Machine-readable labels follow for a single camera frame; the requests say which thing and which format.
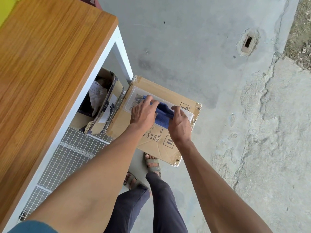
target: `forearm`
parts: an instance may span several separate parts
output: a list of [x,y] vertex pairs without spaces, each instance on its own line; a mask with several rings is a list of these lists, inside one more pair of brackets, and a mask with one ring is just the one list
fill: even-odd
[[271,232],[200,155],[192,142],[177,145],[211,232]]
[[45,222],[58,231],[74,227],[77,231],[103,231],[143,133],[136,125],[129,125],[87,165],[68,177],[28,220]]

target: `white paper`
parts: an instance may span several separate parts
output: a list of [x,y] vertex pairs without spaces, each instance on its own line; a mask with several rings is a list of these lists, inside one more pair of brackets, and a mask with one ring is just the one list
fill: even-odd
[[91,106],[93,108],[92,117],[97,113],[98,108],[103,104],[107,90],[103,88],[98,82],[94,81],[89,89]]
[[103,113],[103,115],[101,116],[101,118],[99,119],[99,123],[105,123],[107,122],[109,116],[110,116],[110,106],[113,104],[113,105],[116,105],[116,102],[117,102],[117,97],[115,96],[115,94],[112,94],[110,100],[109,100],[109,105],[107,106],[107,109],[106,111]]

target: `sandal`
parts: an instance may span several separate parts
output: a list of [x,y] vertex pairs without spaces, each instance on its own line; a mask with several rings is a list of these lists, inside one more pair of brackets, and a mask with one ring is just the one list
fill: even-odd
[[155,166],[155,167],[148,167],[149,163],[159,163],[159,160],[158,159],[153,159],[153,158],[146,158],[146,154],[147,153],[144,153],[144,159],[146,161],[148,172],[159,172],[159,176],[161,178],[161,167],[160,167],[160,164],[158,166]]
[[[138,180],[137,177],[135,177],[132,173],[130,172],[127,172],[129,173],[130,175],[128,176],[127,180],[123,182],[123,185],[128,188],[128,189],[134,189],[136,188],[137,186],[139,185],[144,185],[140,180]],[[131,186],[131,183],[133,181],[133,179],[136,178],[136,182],[133,184],[133,186]]]

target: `hand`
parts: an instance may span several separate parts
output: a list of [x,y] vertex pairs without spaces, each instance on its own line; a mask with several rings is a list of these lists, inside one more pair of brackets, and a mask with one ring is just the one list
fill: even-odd
[[159,103],[153,100],[151,95],[148,95],[145,100],[142,100],[132,109],[131,124],[137,124],[143,132],[149,130],[155,123],[156,108]]
[[169,135],[176,146],[191,142],[192,127],[188,117],[180,110],[179,106],[173,106],[174,118],[169,121]]

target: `concrete floor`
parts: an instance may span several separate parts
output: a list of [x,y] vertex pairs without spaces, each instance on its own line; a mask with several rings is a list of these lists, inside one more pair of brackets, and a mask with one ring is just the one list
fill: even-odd
[[[118,16],[134,74],[203,104],[192,133],[202,156],[274,232],[308,232],[311,75],[279,59],[298,0],[99,2]],[[249,29],[260,38],[245,57]],[[104,66],[122,75],[113,55]],[[188,231],[209,232],[185,164],[161,167]],[[139,150],[130,171],[146,182]],[[152,219],[148,200],[132,232],[152,232]]]

